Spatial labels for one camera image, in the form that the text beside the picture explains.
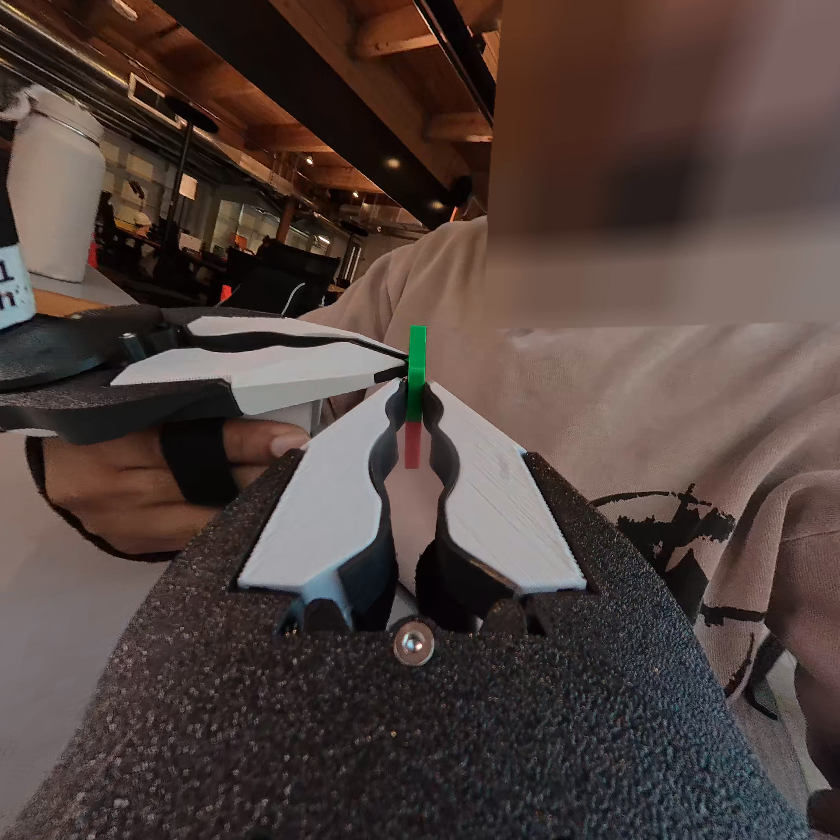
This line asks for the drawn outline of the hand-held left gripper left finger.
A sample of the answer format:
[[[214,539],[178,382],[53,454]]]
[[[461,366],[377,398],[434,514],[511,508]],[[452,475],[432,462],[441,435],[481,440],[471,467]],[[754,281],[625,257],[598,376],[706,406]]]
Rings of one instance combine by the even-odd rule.
[[[384,479],[397,461],[406,384],[388,382],[304,448],[240,571],[240,590],[379,598],[394,565]]]

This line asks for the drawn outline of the person's right hand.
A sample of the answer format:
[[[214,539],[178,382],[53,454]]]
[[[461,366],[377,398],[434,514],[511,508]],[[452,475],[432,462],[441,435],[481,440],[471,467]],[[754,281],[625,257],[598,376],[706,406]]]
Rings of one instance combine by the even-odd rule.
[[[237,491],[278,458],[309,441],[301,427],[229,419],[226,460]],[[92,445],[41,440],[45,496],[109,549],[130,557],[179,552],[220,512],[188,502],[165,461],[160,432],[147,429]]]

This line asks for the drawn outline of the white water bottle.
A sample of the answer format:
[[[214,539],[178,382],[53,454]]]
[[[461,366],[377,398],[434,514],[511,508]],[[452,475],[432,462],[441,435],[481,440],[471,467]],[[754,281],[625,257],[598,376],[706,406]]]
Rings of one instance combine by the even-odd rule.
[[[29,271],[84,281],[106,163],[102,124],[77,100],[41,86],[2,112],[16,122],[7,189]]]

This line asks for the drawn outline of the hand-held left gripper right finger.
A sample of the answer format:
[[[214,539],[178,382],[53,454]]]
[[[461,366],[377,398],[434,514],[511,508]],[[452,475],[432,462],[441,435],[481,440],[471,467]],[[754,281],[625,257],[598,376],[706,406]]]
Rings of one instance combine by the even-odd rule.
[[[435,533],[445,592],[510,598],[582,592],[586,579],[526,450],[440,384],[427,384],[430,466],[443,484]]]

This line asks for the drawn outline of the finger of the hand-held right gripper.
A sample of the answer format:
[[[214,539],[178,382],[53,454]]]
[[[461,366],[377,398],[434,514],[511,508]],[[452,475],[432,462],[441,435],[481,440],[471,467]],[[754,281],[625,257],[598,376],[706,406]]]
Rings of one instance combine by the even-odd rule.
[[[306,369],[391,369],[407,363],[405,352],[382,342],[292,318],[202,316],[182,329],[182,347],[257,353]]]
[[[358,344],[277,345],[244,352],[191,348],[130,364],[111,387],[121,391],[129,385],[223,380],[241,413],[253,417],[357,392],[372,386],[378,374],[400,377],[405,367],[404,360]]]

